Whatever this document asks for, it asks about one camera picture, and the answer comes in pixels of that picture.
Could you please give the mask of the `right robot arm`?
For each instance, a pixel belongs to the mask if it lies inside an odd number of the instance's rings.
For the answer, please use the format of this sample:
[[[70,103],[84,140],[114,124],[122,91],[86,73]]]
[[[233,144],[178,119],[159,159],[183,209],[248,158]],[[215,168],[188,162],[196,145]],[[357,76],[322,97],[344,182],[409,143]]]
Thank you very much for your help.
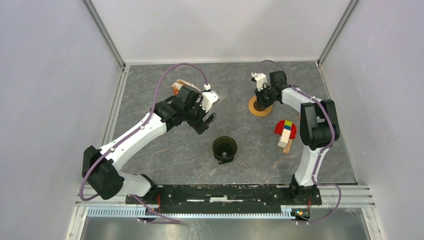
[[[284,71],[269,75],[253,72],[251,81],[256,84],[255,96],[249,103],[256,116],[266,116],[275,102],[292,107],[300,114],[297,127],[303,143],[303,152],[297,171],[289,185],[289,199],[302,204],[318,193],[317,175],[328,149],[340,137],[337,110],[333,100],[319,99],[287,83]]]

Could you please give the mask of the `dark glass carafe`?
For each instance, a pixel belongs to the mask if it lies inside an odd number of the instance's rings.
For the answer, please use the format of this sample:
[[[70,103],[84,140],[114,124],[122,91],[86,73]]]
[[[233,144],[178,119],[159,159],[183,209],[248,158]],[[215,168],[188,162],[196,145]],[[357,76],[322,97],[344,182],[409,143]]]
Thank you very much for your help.
[[[236,141],[229,136],[220,136],[212,144],[212,152],[219,165],[232,162],[237,151]]]

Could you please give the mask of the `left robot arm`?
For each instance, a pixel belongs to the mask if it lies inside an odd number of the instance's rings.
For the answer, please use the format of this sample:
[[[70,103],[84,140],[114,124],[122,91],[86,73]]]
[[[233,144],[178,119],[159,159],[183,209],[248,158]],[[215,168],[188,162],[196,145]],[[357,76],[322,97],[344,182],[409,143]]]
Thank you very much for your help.
[[[220,100],[214,90],[199,92],[184,85],[177,95],[157,102],[136,125],[115,140],[83,152],[82,184],[89,184],[95,197],[108,200],[117,194],[134,194],[145,204],[153,203],[157,190],[147,176],[122,172],[123,166],[154,139],[186,122],[201,135],[217,115],[210,112]]]

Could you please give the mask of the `clear glass dripper cone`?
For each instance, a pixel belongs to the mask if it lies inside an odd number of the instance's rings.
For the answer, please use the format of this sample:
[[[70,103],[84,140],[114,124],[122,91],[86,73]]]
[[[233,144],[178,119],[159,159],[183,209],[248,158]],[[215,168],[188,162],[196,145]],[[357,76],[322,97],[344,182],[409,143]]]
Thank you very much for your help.
[[[223,85],[213,85],[211,89],[219,96],[220,101],[223,101],[228,96],[228,89]]]

